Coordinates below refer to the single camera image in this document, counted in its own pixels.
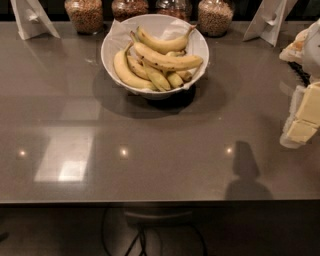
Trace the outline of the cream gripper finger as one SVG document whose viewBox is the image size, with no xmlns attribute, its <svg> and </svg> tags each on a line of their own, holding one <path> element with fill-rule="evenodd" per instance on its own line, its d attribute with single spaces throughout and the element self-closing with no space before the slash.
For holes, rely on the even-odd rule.
<svg viewBox="0 0 320 256">
<path fill-rule="evenodd" d="M 320 127 L 320 83 L 312 83 L 306 88 L 303 101 L 295 118 L 302 120 L 310 126 L 308 140 Z"/>
</svg>

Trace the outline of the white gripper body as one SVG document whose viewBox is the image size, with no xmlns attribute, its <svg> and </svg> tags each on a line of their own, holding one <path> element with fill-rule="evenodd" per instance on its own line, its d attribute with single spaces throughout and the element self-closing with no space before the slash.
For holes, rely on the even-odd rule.
<svg viewBox="0 0 320 256">
<path fill-rule="evenodd" d="M 284 124 L 282 135 L 280 136 L 280 144 L 286 148 L 297 149 L 308 140 L 310 126 L 304 121 L 295 118 L 305 93 L 306 88 L 302 86 L 297 86 L 293 92 L 289 107 L 289 116 Z"/>
</svg>

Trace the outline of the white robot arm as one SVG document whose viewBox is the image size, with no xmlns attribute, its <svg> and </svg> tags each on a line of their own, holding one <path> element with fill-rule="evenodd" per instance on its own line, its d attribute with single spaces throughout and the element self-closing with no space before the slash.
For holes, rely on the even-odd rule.
<svg viewBox="0 0 320 256">
<path fill-rule="evenodd" d="M 297 86 L 292 94 L 289 116 L 280 137 L 282 146 L 296 149 L 320 129 L 320 21 L 299 32 L 279 58 L 297 62 L 310 76 L 307 87 Z"/>
</svg>

